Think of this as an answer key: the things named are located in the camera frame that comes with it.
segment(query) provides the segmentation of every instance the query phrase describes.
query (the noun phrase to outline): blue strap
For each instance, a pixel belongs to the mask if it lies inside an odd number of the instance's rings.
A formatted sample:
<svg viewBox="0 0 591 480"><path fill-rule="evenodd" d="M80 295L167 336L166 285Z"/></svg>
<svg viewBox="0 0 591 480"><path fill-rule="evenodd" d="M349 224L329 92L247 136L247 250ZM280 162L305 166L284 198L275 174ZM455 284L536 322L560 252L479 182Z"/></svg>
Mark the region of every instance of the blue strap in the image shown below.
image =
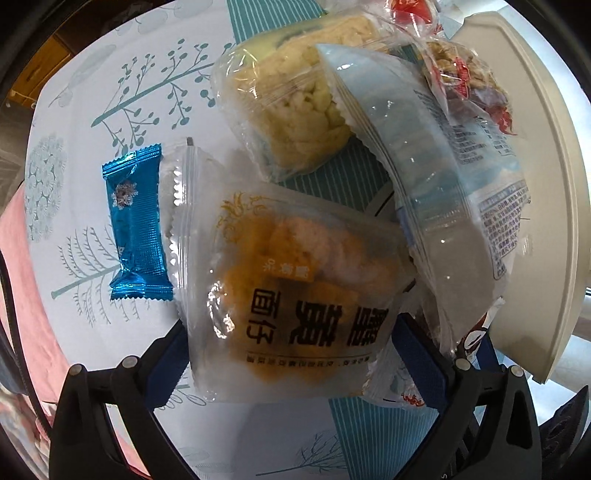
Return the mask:
<svg viewBox="0 0 591 480"><path fill-rule="evenodd" d="M480 347L478 347L478 351L476 352L476 359L478 360L480 370L501 372L499 359L496 357L495 348L492 346L489 332L487 332L480 341Z"/></svg>
<svg viewBox="0 0 591 480"><path fill-rule="evenodd" d="M392 343L427 407L442 412L447 406L449 378L436 358L439 356L443 360L443 356L426 335L418 338L418 332L413 332L408 321L413 321L412 317L405 314L398 316L392 331Z"/></svg>
<svg viewBox="0 0 591 480"><path fill-rule="evenodd" d="M188 364L189 337L185 328L180 328L147 379L145 405L148 409L166 404Z"/></svg>

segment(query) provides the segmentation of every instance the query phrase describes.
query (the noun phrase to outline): white tablecloth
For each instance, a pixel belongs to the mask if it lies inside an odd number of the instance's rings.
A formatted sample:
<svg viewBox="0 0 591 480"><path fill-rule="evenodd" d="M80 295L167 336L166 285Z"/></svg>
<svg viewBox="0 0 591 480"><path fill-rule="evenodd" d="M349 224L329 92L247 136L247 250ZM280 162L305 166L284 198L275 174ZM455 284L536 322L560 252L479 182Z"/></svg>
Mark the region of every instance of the white tablecloth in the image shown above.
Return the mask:
<svg viewBox="0 0 591 480"><path fill-rule="evenodd" d="M38 289L69 362L114 367L141 355L177 319L171 303L109 300L119 263L101 165L187 136L221 161L243 155L215 105L214 61L256 31L319 13L311 0L177 0L105 35L47 83L29 139L25 208ZM353 180L335 182L347 177ZM363 209L385 181L375 160L353 145L342 162L289 186ZM376 409L357 399L207 404L186 372L156 415L201 478L345 479L346 462L364 458L363 467L349 467L352 478L389 480L433 415ZM363 424L351 422L362 415ZM398 434L404 422L410 430ZM376 424L387 426L383 448L359 440Z"/></svg>

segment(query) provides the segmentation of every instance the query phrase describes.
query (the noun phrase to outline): plastic wrapper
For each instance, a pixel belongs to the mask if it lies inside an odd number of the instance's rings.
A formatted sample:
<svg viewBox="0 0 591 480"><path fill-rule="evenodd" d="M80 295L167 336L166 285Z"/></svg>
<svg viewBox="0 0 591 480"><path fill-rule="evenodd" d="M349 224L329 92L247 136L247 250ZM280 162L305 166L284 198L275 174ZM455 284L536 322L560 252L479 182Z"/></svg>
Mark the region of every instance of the plastic wrapper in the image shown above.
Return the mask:
<svg viewBox="0 0 591 480"><path fill-rule="evenodd" d="M311 173L352 135L317 67L315 45L362 47L397 31L382 17L350 9L258 34L217 61L218 104L265 180Z"/></svg>
<svg viewBox="0 0 591 480"><path fill-rule="evenodd" d="M415 274L400 228L199 157L177 176L173 241L201 395L361 394Z"/></svg>
<svg viewBox="0 0 591 480"><path fill-rule="evenodd" d="M363 399L386 408L410 410L425 406L413 378L390 341L372 364L369 381L363 386Z"/></svg>
<svg viewBox="0 0 591 480"><path fill-rule="evenodd" d="M427 46L439 70L452 115L464 121L482 116L484 111L501 132L512 135L509 97L476 52L442 38L429 38Z"/></svg>
<svg viewBox="0 0 591 480"><path fill-rule="evenodd" d="M439 14L431 0L385 0L385 3L392 20L405 30L421 37L441 31Z"/></svg>
<svg viewBox="0 0 591 480"><path fill-rule="evenodd" d="M497 299L494 305L488 309L486 315L484 315L480 321L474 325L474 328L462 339L460 347L462 349L462 356L472 363L476 359L476 354L482 343L482 339L488 332L492 321L499 309L505 304L505 300L501 297Z"/></svg>
<svg viewBox="0 0 591 480"><path fill-rule="evenodd" d="M113 237L121 270L111 282L111 299L172 300L167 266L172 259L174 171L185 161L188 138L152 145L103 166Z"/></svg>
<svg viewBox="0 0 591 480"><path fill-rule="evenodd" d="M339 110L392 178L415 265L437 300L433 337L453 355L505 290L529 199L519 161L493 122L450 126L409 62L317 48Z"/></svg>

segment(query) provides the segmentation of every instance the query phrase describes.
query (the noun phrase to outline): gold logo print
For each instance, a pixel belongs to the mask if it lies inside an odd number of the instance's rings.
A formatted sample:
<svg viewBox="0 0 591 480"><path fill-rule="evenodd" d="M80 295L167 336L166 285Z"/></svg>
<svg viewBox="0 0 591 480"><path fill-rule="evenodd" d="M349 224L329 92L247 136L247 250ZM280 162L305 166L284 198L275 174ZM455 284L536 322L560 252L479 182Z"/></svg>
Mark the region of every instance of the gold logo print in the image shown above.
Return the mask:
<svg viewBox="0 0 591 480"><path fill-rule="evenodd" d="M244 192L235 192L232 200L224 200L220 206L223 213L217 221L216 228L222 229L222 235L226 242L237 243L240 240L241 232L236 227L237 221L245 213L260 215L267 210L263 204L264 200L271 200L261 195L246 196Z"/></svg>

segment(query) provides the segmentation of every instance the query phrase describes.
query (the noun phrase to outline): black clamp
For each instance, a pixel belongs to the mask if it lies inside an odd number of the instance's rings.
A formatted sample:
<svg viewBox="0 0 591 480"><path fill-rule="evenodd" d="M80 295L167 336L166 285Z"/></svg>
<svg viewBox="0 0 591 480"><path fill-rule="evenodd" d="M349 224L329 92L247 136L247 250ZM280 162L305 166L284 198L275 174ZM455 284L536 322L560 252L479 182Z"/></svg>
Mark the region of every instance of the black clamp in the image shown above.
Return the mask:
<svg viewBox="0 0 591 480"><path fill-rule="evenodd" d="M465 359L452 366L408 315L399 316L392 341L427 405L440 412L396 480L588 477L585 465L591 459L591 433L577 446L589 401L586 390L562 407L547 428L542 426L540 436L520 367L505 369L490 358L491 371L477 370ZM179 321L141 358L128 356L116 368L93 372L73 365L53 425L50 480L145 478L127 464L106 404L119 408L154 480L199 480L154 415L154 409L170 398L188 363L187 332ZM478 405L486 405L480 426L473 414ZM584 476L577 476L583 471Z"/></svg>

